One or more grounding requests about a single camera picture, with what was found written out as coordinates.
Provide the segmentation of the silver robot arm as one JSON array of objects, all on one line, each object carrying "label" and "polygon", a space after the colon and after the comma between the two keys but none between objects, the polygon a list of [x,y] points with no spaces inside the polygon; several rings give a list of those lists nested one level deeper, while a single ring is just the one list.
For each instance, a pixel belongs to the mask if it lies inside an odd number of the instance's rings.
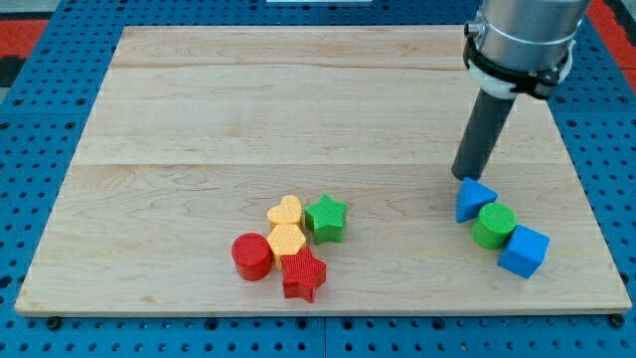
[{"label": "silver robot arm", "polygon": [[464,25],[463,61],[482,91],[499,99],[553,95],[572,67],[589,0],[484,0]]}]

